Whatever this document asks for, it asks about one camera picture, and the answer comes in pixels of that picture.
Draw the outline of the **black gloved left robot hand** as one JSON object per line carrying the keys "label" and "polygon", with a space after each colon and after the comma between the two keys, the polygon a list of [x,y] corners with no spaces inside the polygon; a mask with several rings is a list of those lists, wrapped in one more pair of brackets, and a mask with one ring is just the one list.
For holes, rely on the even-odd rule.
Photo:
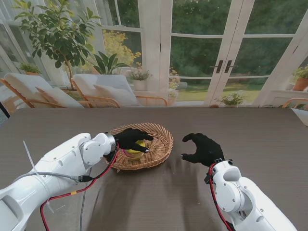
{"label": "black gloved left robot hand", "polygon": [[121,149],[148,153],[149,150],[146,147],[140,146],[136,142],[142,140],[152,141],[154,138],[145,131],[128,128],[114,135],[114,139]]}

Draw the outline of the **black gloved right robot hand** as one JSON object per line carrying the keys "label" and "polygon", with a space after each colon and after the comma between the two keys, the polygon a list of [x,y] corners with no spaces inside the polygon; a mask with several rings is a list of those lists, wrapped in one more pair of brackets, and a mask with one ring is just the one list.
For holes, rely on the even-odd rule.
{"label": "black gloved right robot hand", "polygon": [[225,159],[221,146],[202,133],[190,133],[182,141],[193,141],[196,145],[196,152],[194,154],[181,154],[182,160],[210,167],[215,163],[215,160]]}

